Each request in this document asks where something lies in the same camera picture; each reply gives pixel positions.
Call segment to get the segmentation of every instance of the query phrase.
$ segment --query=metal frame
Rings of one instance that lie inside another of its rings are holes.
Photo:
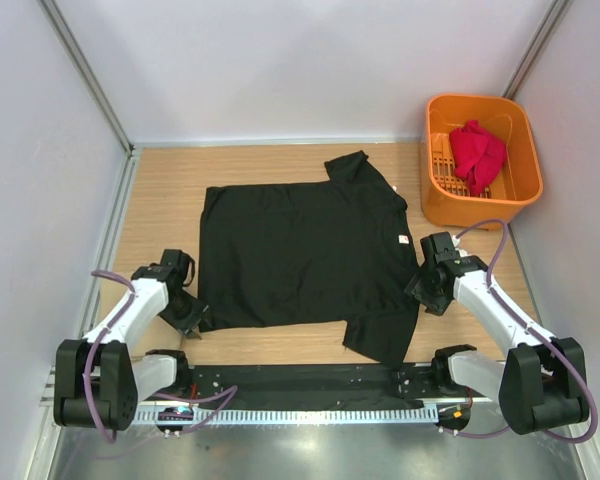
[[[94,75],[93,70],[91,70],[89,62],[87,62],[84,53],[82,53],[82,49],[80,48],[76,38],[73,36],[73,33],[71,32],[69,25],[67,25],[67,21],[64,19],[62,12],[58,8],[58,5],[54,0],[38,0],[38,3],[42,7],[44,13],[47,15],[51,26],[58,35],[58,38],[64,46],[67,54],[71,58],[71,61],[76,66],[76,69],[84,80],[87,89],[89,92],[91,92],[94,101],[109,123],[111,130],[113,130],[113,133],[118,138],[120,145],[122,145],[122,148],[124,148],[125,153],[130,155],[131,151],[133,150],[133,144],[129,140],[129,137],[127,137],[122,124],[118,120],[116,112],[109,103],[109,100],[102,90],[102,87]]]
[[[123,165],[117,193],[111,206],[111,213],[98,252],[96,268],[110,269],[113,265],[141,153],[141,150],[132,150]],[[76,331],[76,336],[79,337],[84,332],[91,330],[97,320],[99,305],[99,281],[93,278],[89,286],[89,293],[85,299],[82,322],[80,323],[79,330]],[[51,368],[38,407],[38,442],[31,454],[26,470],[25,478],[27,480],[43,480],[48,477],[53,456],[60,439],[61,428],[55,425],[53,421],[54,383],[55,368]]]
[[[189,142],[138,142],[139,148],[186,148],[186,147],[246,147],[253,145],[331,145],[347,143],[401,143],[419,142],[415,135],[378,136],[378,137],[314,137],[314,138],[265,138],[251,140],[201,140]]]
[[[501,428],[502,418],[494,404],[477,404],[473,410],[476,415],[472,418],[472,431]],[[327,472],[326,477],[352,479],[370,475],[382,478],[446,475],[516,480],[520,474],[529,479],[584,478],[572,447],[556,444],[544,435],[520,439],[509,433],[493,442],[480,442],[454,439],[426,424],[220,427],[204,428],[194,435],[170,440],[165,440],[155,427],[138,426],[121,432],[119,438],[119,444],[112,450],[93,431],[67,429],[62,444],[58,445],[57,460],[54,458],[52,478],[158,478],[164,476],[165,458],[169,459],[174,477],[188,478],[191,472],[201,478],[214,477],[219,465],[218,454],[228,450],[246,452],[251,461],[246,467],[244,455],[220,461],[222,473],[231,478],[276,478],[282,471],[290,480],[304,480],[318,472]],[[152,444],[132,456],[117,457],[114,462],[93,459],[95,455],[111,457],[128,451],[140,442]],[[364,451],[367,455],[355,461],[351,456],[353,451]],[[514,463],[515,459],[524,459],[524,462],[516,465],[480,462],[485,455],[493,458],[502,451],[508,452],[508,459]]]
[[[569,425],[569,434],[574,438],[579,437],[584,435],[588,427],[588,423]],[[578,443],[575,447],[586,477],[591,480],[600,480],[600,447],[597,438],[594,436],[588,442]]]
[[[565,13],[573,3],[573,0],[554,0],[547,10],[546,15],[540,22],[540,26],[535,35],[531,39],[529,47],[525,52],[518,68],[516,68],[513,77],[509,81],[509,85],[502,94],[503,97],[513,100],[526,82],[529,74],[533,70],[538,58],[544,51],[544,48],[549,43],[549,39],[553,36],[556,28],[564,18]]]

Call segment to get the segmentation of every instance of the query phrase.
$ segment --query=metal floor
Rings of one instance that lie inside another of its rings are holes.
[[[474,405],[467,431],[493,431],[502,417]],[[115,460],[116,455],[146,444]],[[331,480],[585,479],[575,448],[543,434],[491,440],[453,438],[433,425],[339,425],[206,428],[164,440],[135,427],[105,444],[94,431],[66,430],[49,478]]]

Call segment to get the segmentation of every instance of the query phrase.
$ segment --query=white wall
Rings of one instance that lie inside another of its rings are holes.
[[[0,1],[0,480],[22,478],[123,160],[37,3]]]
[[[540,316],[584,346],[600,407],[600,0],[573,2],[517,100],[545,190],[514,233]]]
[[[549,0],[58,0],[136,142],[414,137],[500,95]]]

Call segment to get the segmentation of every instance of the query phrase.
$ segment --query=black t-shirt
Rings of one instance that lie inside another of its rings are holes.
[[[418,316],[407,203],[360,151],[329,181],[207,189],[200,221],[200,330],[348,322],[343,344],[402,364]]]

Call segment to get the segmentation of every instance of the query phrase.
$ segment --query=red cloth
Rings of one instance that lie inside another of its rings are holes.
[[[456,176],[467,180],[469,193],[479,196],[493,182],[507,160],[507,147],[489,133],[477,120],[469,120],[463,128],[449,134],[456,161]]]

